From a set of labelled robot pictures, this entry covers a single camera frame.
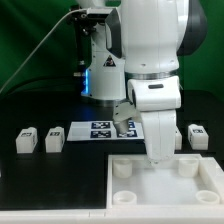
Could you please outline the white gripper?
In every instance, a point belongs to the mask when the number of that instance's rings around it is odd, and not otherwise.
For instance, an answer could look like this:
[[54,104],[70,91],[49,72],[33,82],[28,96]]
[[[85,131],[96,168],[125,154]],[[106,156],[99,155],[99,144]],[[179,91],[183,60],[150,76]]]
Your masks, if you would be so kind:
[[127,133],[129,120],[137,119],[143,129],[148,159],[169,160],[175,151],[176,109],[181,106],[179,78],[128,81],[129,100],[113,110],[118,134]]

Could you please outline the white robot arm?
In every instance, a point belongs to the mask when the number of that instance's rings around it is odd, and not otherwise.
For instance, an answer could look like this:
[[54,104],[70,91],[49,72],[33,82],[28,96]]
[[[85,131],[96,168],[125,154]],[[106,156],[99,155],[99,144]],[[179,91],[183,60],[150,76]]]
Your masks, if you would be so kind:
[[178,58],[195,52],[207,33],[200,0],[77,0],[92,44],[82,95],[112,101],[114,126],[143,127],[147,156],[168,160],[175,150],[176,110],[181,106]]

